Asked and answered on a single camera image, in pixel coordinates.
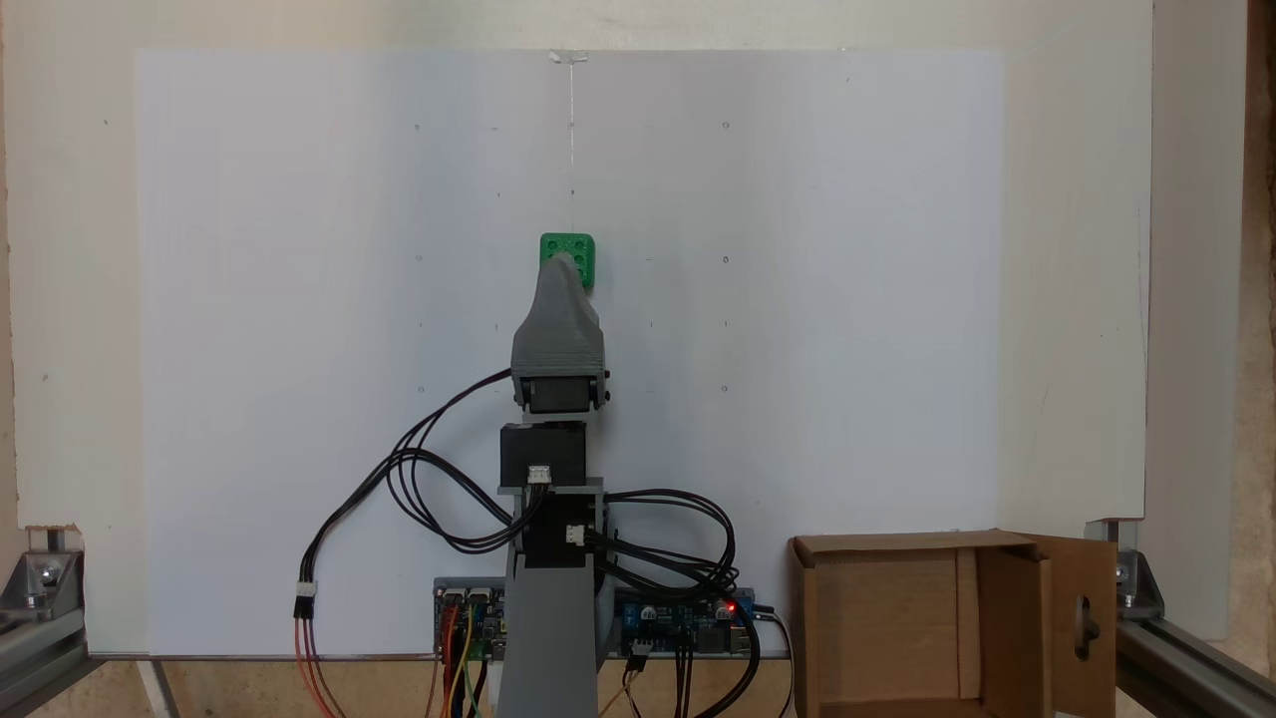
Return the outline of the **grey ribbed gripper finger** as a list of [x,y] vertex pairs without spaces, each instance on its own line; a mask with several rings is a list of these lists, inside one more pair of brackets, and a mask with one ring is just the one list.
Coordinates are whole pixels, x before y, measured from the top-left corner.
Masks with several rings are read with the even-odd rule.
[[530,310],[516,330],[516,339],[524,337],[602,335],[600,318],[590,304],[574,258],[559,253],[538,264],[536,289]]

